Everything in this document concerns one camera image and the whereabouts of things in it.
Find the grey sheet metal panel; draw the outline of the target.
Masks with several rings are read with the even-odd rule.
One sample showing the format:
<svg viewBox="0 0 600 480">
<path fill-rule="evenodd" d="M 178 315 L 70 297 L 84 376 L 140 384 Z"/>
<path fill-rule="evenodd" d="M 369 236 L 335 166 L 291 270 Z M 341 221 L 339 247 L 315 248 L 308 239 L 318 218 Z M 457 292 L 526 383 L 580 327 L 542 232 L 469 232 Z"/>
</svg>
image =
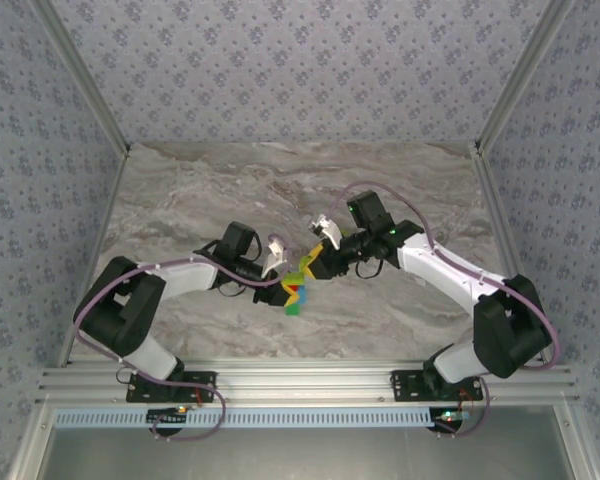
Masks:
<svg viewBox="0 0 600 480">
<path fill-rule="evenodd" d="M 58 429 L 40 480 L 575 480 L 552 410 L 495 408 L 468 437 L 425 428 Z"/>
</svg>

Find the small controller circuit board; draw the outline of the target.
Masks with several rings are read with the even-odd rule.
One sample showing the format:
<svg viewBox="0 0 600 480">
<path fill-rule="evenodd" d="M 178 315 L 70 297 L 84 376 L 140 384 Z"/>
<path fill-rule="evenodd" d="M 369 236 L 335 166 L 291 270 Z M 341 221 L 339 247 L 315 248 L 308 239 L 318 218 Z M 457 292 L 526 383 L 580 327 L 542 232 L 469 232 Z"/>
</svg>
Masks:
<svg viewBox="0 0 600 480">
<path fill-rule="evenodd" d="M 145 415 L 147 425 L 181 425 L 186 422 L 188 408 L 183 406 L 149 409 Z"/>
<path fill-rule="evenodd" d="M 458 433 L 462 425 L 472 416 L 472 411 L 451 408 L 431 408 L 431 419 L 433 426 L 431 430 L 435 430 L 444 434 Z"/>
</svg>

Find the aluminium base rail beam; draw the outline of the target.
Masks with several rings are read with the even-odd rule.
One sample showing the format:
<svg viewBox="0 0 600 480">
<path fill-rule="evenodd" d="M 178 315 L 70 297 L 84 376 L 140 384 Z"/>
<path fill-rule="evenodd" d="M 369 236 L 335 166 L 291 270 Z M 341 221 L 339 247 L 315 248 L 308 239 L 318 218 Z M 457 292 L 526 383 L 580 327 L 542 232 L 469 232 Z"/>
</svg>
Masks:
<svg viewBox="0 0 600 480">
<path fill-rule="evenodd" d="M 386 359 L 230 358 L 189 360 L 193 371 L 215 371 L 216 385 L 230 406 L 384 406 L 394 402 L 390 374 L 415 370 L 419 361 Z M 37 403 L 102 406 L 125 401 L 115 380 L 118 366 L 93 355 L 77 355 L 61 368 L 43 371 Z M 508 379 L 487 377 L 495 406 L 575 403 L 582 398 L 567 366 L 522 370 Z"/>
</svg>

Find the aluminium table side rail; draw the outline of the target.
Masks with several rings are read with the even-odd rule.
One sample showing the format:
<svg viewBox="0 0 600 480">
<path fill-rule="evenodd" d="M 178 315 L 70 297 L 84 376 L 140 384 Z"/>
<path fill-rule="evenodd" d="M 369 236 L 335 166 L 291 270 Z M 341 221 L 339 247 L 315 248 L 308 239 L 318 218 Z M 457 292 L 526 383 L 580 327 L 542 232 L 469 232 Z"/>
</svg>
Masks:
<svg viewBox="0 0 600 480">
<path fill-rule="evenodd" d="M 124 174 L 126 163 L 130 156 L 131 147 L 127 148 L 127 151 L 122 156 L 122 159 L 117 167 L 115 172 L 115 176 L 113 179 L 112 186 L 109 191 L 109 195 L 107 197 L 107 202 L 105 205 L 105 210 L 101 218 L 99 230 L 96 236 L 96 239 L 92 245 L 92 249 L 89 256 L 89 261 L 86 266 L 86 273 L 83 278 L 83 281 L 78 289 L 76 302 L 73 305 L 70 315 L 69 315 L 69 327 L 65 334 L 62 347 L 60 349 L 57 366 L 60 368 L 65 368 L 69 364 L 69 359 L 71 356 L 71 350 L 73 348 L 74 343 L 74 334 L 73 334 L 73 315 L 75 310 L 79 306 L 83 297 L 89 290 L 89 286 L 91 285 L 91 280 L 96 270 L 97 262 L 102 251 L 102 247 L 106 238 L 108 225 L 111 219 L 111 215 L 114 209 L 114 204 L 118 195 L 118 191 L 120 188 L 121 180 Z"/>
<path fill-rule="evenodd" d="M 525 275 L 489 162 L 483 157 L 476 143 L 470 143 L 469 146 L 476 178 L 479 182 L 484 197 L 485 207 L 489 214 L 503 271 L 502 275 L 506 278 L 513 278 L 518 274 Z"/>
</svg>

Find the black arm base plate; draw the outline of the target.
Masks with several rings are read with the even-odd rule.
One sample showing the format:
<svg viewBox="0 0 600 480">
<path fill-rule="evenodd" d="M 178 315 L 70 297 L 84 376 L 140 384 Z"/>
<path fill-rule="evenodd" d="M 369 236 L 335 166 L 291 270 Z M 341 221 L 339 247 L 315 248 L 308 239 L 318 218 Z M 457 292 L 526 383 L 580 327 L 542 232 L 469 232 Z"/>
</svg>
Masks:
<svg viewBox="0 0 600 480">
<path fill-rule="evenodd" d="M 449 383 L 434 370 L 394 370 L 390 384 L 396 402 L 458 402 L 484 398 L 478 377 Z"/>
<path fill-rule="evenodd" d="M 150 382 L 132 374 L 128 381 L 126 401 L 128 403 L 212 403 L 215 394 L 191 383 L 216 387 L 217 373 L 213 371 L 181 371 L 173 373 L 168 380 L 187 383 L 188 387 L 165 386 Z"/>
</svg>

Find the aluminium corner frame post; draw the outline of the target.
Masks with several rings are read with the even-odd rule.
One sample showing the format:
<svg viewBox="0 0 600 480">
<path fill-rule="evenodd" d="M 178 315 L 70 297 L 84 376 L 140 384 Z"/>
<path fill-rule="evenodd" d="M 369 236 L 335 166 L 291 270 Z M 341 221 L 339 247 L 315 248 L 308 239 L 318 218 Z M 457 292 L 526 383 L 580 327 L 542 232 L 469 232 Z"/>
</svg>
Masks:
<svg viewBox="0 0 600 480">
<path fill-rule="evenodd" d="M 501 94 L 476 139 L 476 149 L 482 157 L 488 154 L 506 126 L 513 109 L 530 84 L 575 1 L 547 0 L 536 26 L 531 31 L 522 53 L 516 60 Z"/>
<path fill-rule="evenodd" d="M 125 158 L 129 151 L 129 144 L 52 1 L 27 1 L 105 136 L 116 153 L 121 158 Z"/>
</svg>

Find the aluminium lower frame leg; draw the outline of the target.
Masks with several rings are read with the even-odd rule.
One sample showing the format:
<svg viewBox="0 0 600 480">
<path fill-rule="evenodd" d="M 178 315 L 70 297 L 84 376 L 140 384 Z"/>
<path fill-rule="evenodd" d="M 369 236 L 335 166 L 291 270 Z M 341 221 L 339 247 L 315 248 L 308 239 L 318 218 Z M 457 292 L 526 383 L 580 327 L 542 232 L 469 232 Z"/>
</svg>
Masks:
<svg viewBox="0 0 600 480">
<path fill-rule="evenodd" d="M 586 441 L 584 424 L 577 416 L 576 406 L 563 400 L 554 407 L 554 413 L 574 479 L 598 480 Z"/>
<path fill-rule="evenodd" d="M 51 437 L 55 408 L 35 404 L 6 480 L 37 480 Z"/>
</svg>

